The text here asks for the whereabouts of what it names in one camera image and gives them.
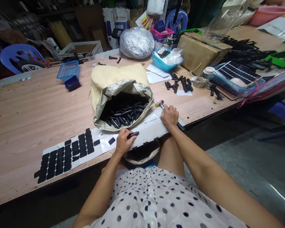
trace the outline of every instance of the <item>hammer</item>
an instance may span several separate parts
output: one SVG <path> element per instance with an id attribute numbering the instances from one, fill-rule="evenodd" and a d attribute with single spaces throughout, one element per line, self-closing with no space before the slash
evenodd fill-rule
<path id="1" fill-rule="evenodd" d="M 161 101 L 159 101 L 159 102 L 157 102 L 157 103 L 155 104 L 155 107 L 159 107 L 159 106 L 160 106 L 162 109 L 165 109 L 164 106 L 163 106 L 163 104 L 164 104 L 164 101 L 161 100 Z M 185 130 L 185 128 L 184 128 L 179 122 L 177 122 L 177 126 L 178 126 L 178 128 L 179 128 L 181 131 L 184 131 L 184 130 Z"/>

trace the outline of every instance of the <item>pink bowl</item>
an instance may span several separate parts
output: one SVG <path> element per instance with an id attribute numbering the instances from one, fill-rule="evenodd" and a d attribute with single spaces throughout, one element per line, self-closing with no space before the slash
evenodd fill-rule
<path id="1" fill-rule="evenodd" d="M 250 20 L 251 25 L 261 26 L 285 14 L 283 6 L 263 6 L 259 8 Z"/>

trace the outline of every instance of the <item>glass jar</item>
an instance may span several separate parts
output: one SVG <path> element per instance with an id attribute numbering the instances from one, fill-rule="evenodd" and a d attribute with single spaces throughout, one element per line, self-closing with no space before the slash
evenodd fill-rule
<path id="1" fill-rule="evenodd" d="M 213 77 L 213 73 L 215 72 L 215 69 L 213 67 L 206 67 L 202 74 L 195 79 L 193 82 L 193 85 L 196 88 L 203 88 L 207 82 L 210 81 L 210 79 Z"/>

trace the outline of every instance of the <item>blue plastic chair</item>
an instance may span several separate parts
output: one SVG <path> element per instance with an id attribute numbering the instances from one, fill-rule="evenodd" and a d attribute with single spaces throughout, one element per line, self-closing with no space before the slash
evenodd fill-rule
<path id="1" fill-rule="evenodd" d="M 172 10 L 168 14 L 167 19 L 166 19 L 166 27 L 168 27 L 169 29 L 173 30 L 176 33 L 177 26 L 180 24 L 180 22 L 182 22 L 180 30 L 181 31 L 186 30 L 187 24 L 188 24 L 187 12 L 183 9 L 180 9 L 177 15 L 176 23 L 173 24 L 175 12 L 176 12 L 176 9 Z"/>
<path id="2" fill-rule="evenodd" d="M 13 44 L 7 46 L 0 52 L 0 61 L 6 68 L 8 68 L 14 74 L 20 74 L 22 72 L 19 71 L 16 67 L 14 67 L 10 60 L 12 59 L 15 62 L 19 62 L 19 58 L 25 60 L 32 60 L 29 58 L 29 54 L 32 56 L 33 60 L 36 60 L 38 62 L 38 56 L 45 62 L 45 59 L 42 57 L 40 52 L 36 48 L 28 44 Z"/>

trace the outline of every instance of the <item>bag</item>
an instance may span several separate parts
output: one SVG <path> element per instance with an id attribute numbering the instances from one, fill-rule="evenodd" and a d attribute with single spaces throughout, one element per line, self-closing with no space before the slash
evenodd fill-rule
<path id="1" fill-rule="evenodd" d="M 145 59 L 154 50 L 152 34 L 140 27 L 124 31 L 120 36 L 119 54 L 123 58 Z"/>
<path id="2" fill-rule="evenodd" d="M 129 94 L 139 94 L 148 99 L 148 105 L 142 112 L 141 116 L 130 126 L 136 125 L 154 104 L 154 96 L 151 88 L 147 86 L 148 80 L 145 69 L 140 64 L 129 66 L 95 66 L 91 74 L 91 97 L 92 106 L 95 111 L 93 118 L 94 125 L 101 130 L 117 131 L 113 126 L 109 126 L 105 121 L 100 119 L 102 111 L 112 96 L 120 92 Z"/>
<path id="3" fill-rule="evenodd" d="M 112 37 L 112 32 L 113 29 L 129 29 L 130 10 L 125 8 L 104 8 L 102 13 L 107 28 L 109 44 L 112 49 L 117 49 L 118 41 Z"/>
<path id="4" fill-rule="evenodd" d="M 136 149 L 130 150 L 124 154 L 124 159 L 133 165 L 141 165 L 150 161 L 159 152 L 161 144 L 158 140 L 154 140 Z"/>

